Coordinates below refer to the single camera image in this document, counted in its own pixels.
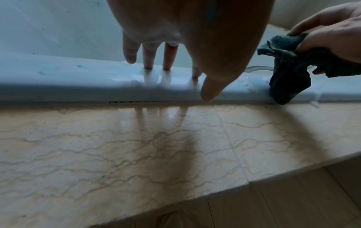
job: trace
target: floor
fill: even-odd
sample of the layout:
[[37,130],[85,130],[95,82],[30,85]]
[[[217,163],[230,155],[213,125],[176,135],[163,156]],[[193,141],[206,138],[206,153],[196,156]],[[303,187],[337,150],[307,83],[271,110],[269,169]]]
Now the floor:
[[361,157],[98,228],[361,228]]

